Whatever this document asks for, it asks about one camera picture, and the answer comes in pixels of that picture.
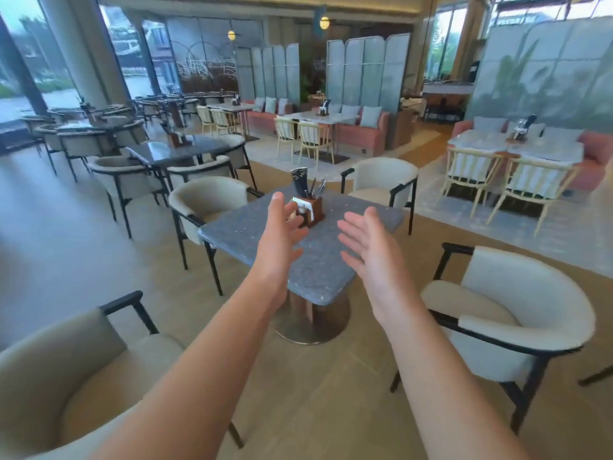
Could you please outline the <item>person's left hand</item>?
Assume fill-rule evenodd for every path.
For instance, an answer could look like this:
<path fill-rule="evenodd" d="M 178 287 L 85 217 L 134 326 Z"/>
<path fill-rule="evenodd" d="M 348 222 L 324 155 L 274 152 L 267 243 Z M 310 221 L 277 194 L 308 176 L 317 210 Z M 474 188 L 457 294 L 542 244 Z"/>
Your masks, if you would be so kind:
<path fill-rule="evenodd" d="M 265 228 L 257 246 L 257 255 L 252 271 L 263 284 L 275 291 L 286 291 L 289 269 L 303 252 L 303 248 L 288 248 L 286 226 L 300 226 L 302 217 L 294 216 L 297 204 L 286 202 L 280 191 L 272 194 L 268 206 Z"/>

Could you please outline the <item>person's right hand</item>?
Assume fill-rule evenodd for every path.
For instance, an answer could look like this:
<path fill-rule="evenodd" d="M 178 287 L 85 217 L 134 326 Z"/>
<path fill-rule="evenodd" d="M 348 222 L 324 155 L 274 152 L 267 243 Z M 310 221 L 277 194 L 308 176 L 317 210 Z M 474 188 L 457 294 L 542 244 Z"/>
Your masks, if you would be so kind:
<path fill-rule="evenodd" d="M 338 221 L 342 252 L 361 258 L 367 269 L 361 278 L 373 313 L 385 329 L 416 326 L 425 321 L 427 310 L 410 278 L 402 251 L 387 232 L 374 207 L 360 215 L 347 211 Z"/>

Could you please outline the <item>person's left forearm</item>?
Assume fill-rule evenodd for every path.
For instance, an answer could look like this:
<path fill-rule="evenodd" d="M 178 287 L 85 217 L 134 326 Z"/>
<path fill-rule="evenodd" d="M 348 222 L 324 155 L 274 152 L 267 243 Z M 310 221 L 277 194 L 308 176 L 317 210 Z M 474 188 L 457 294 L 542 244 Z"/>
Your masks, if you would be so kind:
<path fill-rule="evenodd" d="M 215 460 L 286 287 L 252 271 L 90 460 Z"/>

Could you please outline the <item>white paper napkins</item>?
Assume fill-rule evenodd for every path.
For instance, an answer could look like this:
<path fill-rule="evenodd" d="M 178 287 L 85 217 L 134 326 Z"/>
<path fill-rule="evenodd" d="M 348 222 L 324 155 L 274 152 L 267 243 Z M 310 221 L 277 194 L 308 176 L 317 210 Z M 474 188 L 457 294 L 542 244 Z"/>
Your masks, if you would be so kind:
<path fill-rule="evenodd" d="M 303 216 L 304 221 L 311 223 L 315 219 L 313 200 L 303 199 L 300 197 L 292 197 L 292 201 L 297 204 L 297 212 Z"/>

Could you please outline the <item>black chopstick sleeves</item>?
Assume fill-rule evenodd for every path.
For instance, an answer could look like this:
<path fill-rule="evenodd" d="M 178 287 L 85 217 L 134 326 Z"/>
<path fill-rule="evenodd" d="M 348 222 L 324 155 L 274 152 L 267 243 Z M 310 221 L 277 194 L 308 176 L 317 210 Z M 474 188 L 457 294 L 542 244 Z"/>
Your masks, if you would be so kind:
<path fill-rule="evenodd" d="M 304 199 L 310 199 L 310 186 L 308 183 L 308 168 L 298 167 L 290 171 L 296 195 Z"/>

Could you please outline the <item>pink upholstered sofa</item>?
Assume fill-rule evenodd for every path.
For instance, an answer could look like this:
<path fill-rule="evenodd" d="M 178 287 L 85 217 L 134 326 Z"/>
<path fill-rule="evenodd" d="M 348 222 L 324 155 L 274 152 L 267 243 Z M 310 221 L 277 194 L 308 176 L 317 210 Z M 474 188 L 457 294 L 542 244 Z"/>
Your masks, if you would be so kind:
<path fill-rule="evenodd" d="M 245 100 L 243 103 L 254 105 L 254 99 Z M 292 104 L 292 113 L 293 113 L 294 104 L 292 102 L 291 104 Z M 256 128 L 257 130 L 260 130 L 260 131 L 269 131 L 273 133 L 275 132 L 274 119 L 277 115 L 271 115 L 271 114 L 264 113 L 264 112 L 259 113 L 253 110 L 248 110 L 246 115 L 247 115 L 247 120 L 248 120 L 250 130 L 252 130 L 253 128 Z"/>
<path fill-rule="evenodd" d="M 508 123 L 502 133 L 506 134 Z M 542 137 L 545 127 L 547 126 L 544 124 L 533 123 L 528 131 L 528 138 Z M 454 124 L 451 137 L 453 138 L 471 129 L 473 129 L 473 120 L 460 121 Z M 578 164 L 578 173 L 568 189 L 591 193 L 604 180 L 607 165 L 613 158 L 613 135 L 584 130 L 578 142 L 584 146 L 584 160 Z"/>
<path fill-rule="evenodd" d="M 333 139 L 340 146 L 350 146 L 364 150 L 368 157 L 382 156 L 386 151 L 386 138 L 390 113 L 382 111 L 378 127 L 365 127 L 350 124 L 336 124 Z"/>

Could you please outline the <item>white marble dining table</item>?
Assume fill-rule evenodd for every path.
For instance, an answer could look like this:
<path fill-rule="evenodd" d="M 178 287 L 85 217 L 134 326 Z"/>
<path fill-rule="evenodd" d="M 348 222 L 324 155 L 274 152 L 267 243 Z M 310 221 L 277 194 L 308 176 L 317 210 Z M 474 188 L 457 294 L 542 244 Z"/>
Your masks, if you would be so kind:
<path fill-rule="evenodd" d="M 333 131 L 335 130 L 334 125 L 336 124 L 355 124 L 358 120 L 358 116 L 357 117 L 348 117 L 348 116 L 342 116 L 341 113 L 333 113 L 333 114 L 329 114 L 328 116 L 318 116 L 317 113 L 315 111 L 304 111 L 304 112 L 300 112 L 300 113 L 293 113 L 290 115 L 286 115 L 289 119 L 292 119 L 296 122 L 296 127 L 297 124 L 299 122 L 299 120 L 306 120 L 306 121 L 314 121 L 316 123 L 321 123 L 321 124 L 326 124 L 326 125 L 330 125 L 332 127 L 331 129 L 331 138 L 332 138 L 332 147 L 333 147 L 333 152 L 335 155 L 335 164 L 343 162 L 348 160 L 348 157 L 344 157 L 344 156 L 340 156 L 339 155 L 339 144 L 335 143 L 333 137 Z M 297 151 L 295 151 L 295 155 L 298 156 L 299 153 L 299 149 Z M 325 161 L 323 158 L 320 159 L 320 162 L 327 162 Z"/>
<path fill-rule="evenodd" d="M 207 105 L 209 108 L 219 108 L 222 110 L 233 112 L 235 118 L 237 120 L 237 134 L 242 135 L 246 140 L 250 139 L 249 134 L 249 124 L 247 120 L 247 111 L 252 110 L 254 105 L 250 104 L 240 104 L 240 105 L 229 105 L 229 104 L 216 104 L 216 105 Z"/>
<path fill-rule="evenodd" d="M 584 160 L 584 146 L 580 142 L 542 137 L 532 141 L 516 142 L 508 140 L 506 134 L 502 132 L 471 129 L 451 138 L 448 144 L 457 148 L 478 149 L 490 153 L 507 152 L 564 164 L 578 164 Z"/>

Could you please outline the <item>dark glossy dining table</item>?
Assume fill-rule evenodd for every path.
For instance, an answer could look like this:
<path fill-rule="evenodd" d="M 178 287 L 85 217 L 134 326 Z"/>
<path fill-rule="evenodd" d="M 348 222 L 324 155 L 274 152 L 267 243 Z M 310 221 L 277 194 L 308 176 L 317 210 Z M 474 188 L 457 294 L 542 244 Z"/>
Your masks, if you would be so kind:
<path fill-rule="evenodd" d="M 145 165 L 154 168 L 158 175 L 163 178 L 168 192 L 171 192 L 173 184 L 167 171 L 168 167 L 175 166 L 181 161 L 192 160 L 192 158 L 203 154 L 217 156 L 231 148 L 218 138 L 210 138 L 204 135 L 181 136 L 186 138 L 188 145 L 174 147 L 169 143 L 150 140 L 127 146 L 125 149 Z"/>

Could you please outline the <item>pale grey folding screen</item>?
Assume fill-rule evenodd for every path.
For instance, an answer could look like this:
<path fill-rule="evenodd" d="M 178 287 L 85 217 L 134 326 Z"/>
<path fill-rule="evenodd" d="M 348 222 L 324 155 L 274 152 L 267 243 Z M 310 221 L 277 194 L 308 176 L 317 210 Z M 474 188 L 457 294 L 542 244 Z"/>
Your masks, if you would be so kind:
<path fill-rule="evenodd" d="M 238 47 L 234 52 L 239 95 L 242 101 L 262 97 L 301 102 L 299 44 L 262 48 Z"/>
<path fill-rule="evenodd" d="M 382 38 L 329 40 L 326 97 L 334 104 L 380 107 L 396 114 L 400 105 L 410 33 Z"/>

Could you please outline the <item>dark service counter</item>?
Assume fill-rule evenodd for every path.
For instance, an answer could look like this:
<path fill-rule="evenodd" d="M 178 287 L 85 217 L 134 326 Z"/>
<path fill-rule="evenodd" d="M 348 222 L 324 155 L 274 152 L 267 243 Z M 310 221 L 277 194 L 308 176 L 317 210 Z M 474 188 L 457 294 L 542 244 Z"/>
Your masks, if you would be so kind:
<path fill-rule="evenodd" d="M 422 88 L 425 99 L 424 121 L 456 123 L 464 120 L 474 83 L 461 81 L 426 82 Z"/>

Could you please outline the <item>wooden column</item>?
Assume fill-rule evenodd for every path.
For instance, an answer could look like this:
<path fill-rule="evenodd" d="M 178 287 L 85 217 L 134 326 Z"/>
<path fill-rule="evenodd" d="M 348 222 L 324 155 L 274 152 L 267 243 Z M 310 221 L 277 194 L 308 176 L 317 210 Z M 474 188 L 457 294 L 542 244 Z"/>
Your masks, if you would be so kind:
<path fill-rule="evenodd" d="M 450 73 L 452 81 L 467 81 L 474 61 L 476 44 L 486 14 L 487 3 L 484 0 L 469 0 L 462 26 L 456 57 Z"/>

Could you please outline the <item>black chair leg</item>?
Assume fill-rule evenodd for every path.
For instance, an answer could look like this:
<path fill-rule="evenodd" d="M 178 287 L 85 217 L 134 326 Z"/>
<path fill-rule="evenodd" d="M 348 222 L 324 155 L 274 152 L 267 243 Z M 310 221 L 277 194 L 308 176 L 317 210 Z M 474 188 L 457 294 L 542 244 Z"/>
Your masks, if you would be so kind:
<path fill-rule="evenodd" d="M 598 371 L 584 379 L 579 379 L 578 386 L 587 387 L 610 377 L 613 377 L 613 364 L 610 364 L 606 368 L 603 368 L 601 371 Z"/>

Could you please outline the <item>large frosted glass partition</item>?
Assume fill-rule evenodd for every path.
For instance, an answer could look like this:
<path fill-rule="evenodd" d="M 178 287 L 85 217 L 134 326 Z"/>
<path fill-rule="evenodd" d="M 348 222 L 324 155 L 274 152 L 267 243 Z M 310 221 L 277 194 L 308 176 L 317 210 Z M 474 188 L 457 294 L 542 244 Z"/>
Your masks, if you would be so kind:
<path fill-rule="evenodd" d="M 494 27 L 465 118 L 613 135 L 613 16 Z"/>

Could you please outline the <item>round white column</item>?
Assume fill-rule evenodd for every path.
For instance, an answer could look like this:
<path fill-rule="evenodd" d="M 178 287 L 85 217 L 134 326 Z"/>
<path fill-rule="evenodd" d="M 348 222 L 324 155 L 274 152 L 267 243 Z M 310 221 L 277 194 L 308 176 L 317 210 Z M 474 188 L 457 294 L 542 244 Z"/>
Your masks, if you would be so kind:
<path fill-rule="evenodd" d="M 102 108 L 131 97 L 97 0 L 38 0 L 77 92 Z"/>

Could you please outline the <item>grey stone pedestal table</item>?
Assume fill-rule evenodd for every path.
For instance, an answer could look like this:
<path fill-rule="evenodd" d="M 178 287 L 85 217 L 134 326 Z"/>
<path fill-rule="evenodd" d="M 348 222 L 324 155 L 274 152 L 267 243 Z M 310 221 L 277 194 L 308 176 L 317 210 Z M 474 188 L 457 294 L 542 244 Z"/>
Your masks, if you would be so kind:
<path fill-rule="evenodd" d="M 246 265 L 252 265 L 257 243 L 264 231 L 272 194 L 222 214 L 199 229 L 199 237 Z M 348 211 L 363 214 L 376 208 L 387 232 L 404 221 L 405 211 L 350 195 L 325 190 L 324 219 L 310 229 L 300 243 L 303 255 L 289 270 L 287 299 L 273 317 L 282 338 L 300 345 L 319 345 L 333 340 L 346 328 L 351 306 L 347 287 L 356 276 L 341 258 L 344 245 L 338 239 L 338 220 Z"/>

